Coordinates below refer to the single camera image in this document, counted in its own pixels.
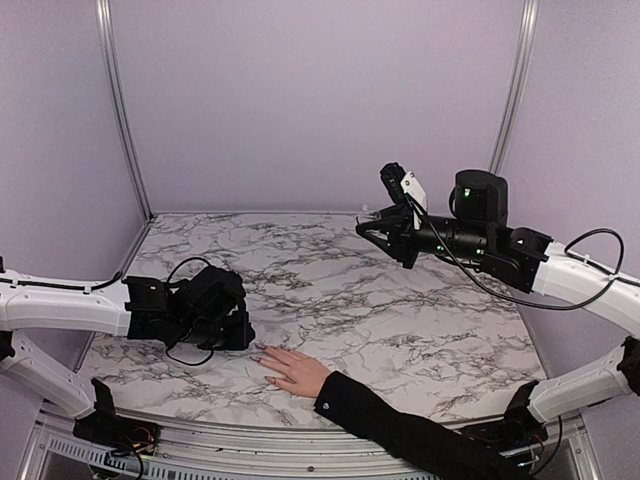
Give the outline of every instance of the white robotic arm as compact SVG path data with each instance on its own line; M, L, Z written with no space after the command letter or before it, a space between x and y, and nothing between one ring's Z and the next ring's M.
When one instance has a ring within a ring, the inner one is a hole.
M551 243L545 253L549 258L538 268L534 292L578 304L596 295L611 280L611 276L589 266L588 258L580 262L566 256L564 245ZM639 281L624 274L620 277ZM618 395L631 394L630 383L635 387L638 382L640 372L633 368L625 371L622 366L625 361L634 361L632 355L637 355L635 339L640 339L640 288L614 282L604 295L584 309L623 328L631 337L602 358L536 385L529 397L529 411L540 423Z
M428 214L424 189L413 173L398 164L386 165L381 178L394 205L381 210L379 219L359 224L356 232L405 268L412 268L419 253L430 253L460 267L483 290L500 298L549 308L494 292L471 270L525 293L537 292L570 304L560 308L581 306L630 333L624 343L589 365L521 386L503 421L465 427L463 433L479 439L488 438L489 432L494 440L496 435L504 439L505 447L513 447L523 431L531 436L546 434L544 424L562 414L618 395L640 395L639 280L609 274L614 270L588 257L568 255L564 245L540 232L509 228L507 183L488 172L466 170L456 175L449 198L453 217Z
M55 361L24 329L102 332L157 340L167 348L187 342L203 350L242 350L255 338L244 296L239 275L212 266L174 284L145 277L87 284L2 271L0 373L63 408L76 420L76 436L121 446L136 428L155 426L116 416L108 387Z

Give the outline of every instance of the lavender wall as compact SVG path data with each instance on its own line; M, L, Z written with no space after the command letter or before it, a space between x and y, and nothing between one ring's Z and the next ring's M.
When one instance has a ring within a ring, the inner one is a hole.
M600 226L627 243L624 270L640 276L640 4L543 1L528 84L503 172L511 223L568 242ZM615 242L582 251L612 261ZM551 374L590 362L624 332L586 313L523 310ZM640 478L640 399L588 409L604 479Z
M490 163L523 3L114 0L125 97L156 211L386 205L414 169L444 209Z
M104 279L142 227L98 42L94 2L0 5L0 255L8 268ZM70 365L85 333L33 332ZM15 478L41 399L0 378L2 478Z

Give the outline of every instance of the black sleeve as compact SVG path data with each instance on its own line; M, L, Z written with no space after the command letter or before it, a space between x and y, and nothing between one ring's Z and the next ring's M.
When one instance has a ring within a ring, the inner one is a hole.
M499 453L431 420L394 410L368 387L339 372L325 381L315 411L443 480L533 480Z

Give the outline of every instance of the human hand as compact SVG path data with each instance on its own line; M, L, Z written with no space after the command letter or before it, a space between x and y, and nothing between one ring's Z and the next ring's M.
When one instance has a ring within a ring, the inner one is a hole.
M286 378L266 377L269 383L301 397L317 398L331 372L315 358L294 350L260 347L274 360L251 357L260 365L282 373Z

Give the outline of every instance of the table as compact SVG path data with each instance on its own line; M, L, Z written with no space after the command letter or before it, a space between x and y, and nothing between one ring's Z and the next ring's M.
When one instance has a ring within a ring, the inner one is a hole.
M439 422L501 414L517 387L544 378L516 308L421 255L403 269L354 231L353 215L161 215L129 275L166 278L200 255L237 271L256 342L317 357L392 406ZM176 278L193 276L189 264ZM493 288L503 288L487 278ZM334 428L313 401L278 391L251 361L216 352L201 367L159 342L97 335L80 373L104 381L118 407L221 424ZM206 352L178 346L194 362Z

